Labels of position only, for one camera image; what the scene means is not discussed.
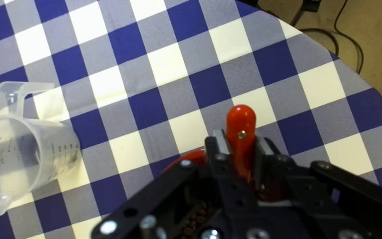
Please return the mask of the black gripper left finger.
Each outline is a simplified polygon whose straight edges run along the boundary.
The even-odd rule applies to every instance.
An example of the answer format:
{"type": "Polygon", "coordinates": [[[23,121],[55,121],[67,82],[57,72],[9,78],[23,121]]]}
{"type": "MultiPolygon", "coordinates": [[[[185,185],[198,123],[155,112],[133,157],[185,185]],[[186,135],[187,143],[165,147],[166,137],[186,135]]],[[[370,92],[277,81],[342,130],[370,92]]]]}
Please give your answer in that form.
{"type": "Polygon", "coordinates": [[[206,161],[215,178],[226,177],[230,170],[231,150],[223,130],[214,130],[204,139],[206,161]]]}

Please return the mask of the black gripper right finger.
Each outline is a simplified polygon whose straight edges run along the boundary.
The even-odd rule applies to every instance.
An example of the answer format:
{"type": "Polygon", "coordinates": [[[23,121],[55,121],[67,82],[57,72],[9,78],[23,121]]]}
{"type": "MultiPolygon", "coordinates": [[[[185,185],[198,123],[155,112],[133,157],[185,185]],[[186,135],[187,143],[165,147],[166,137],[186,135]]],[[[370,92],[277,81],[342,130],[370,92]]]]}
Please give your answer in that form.
{"type": "Polygon", "coordinates": [[[276,145],[267,137],[256,137],[254,177],[264,178],[275,173],[276,166],[284,166],[288,157],[281,154],[276,145]]]}

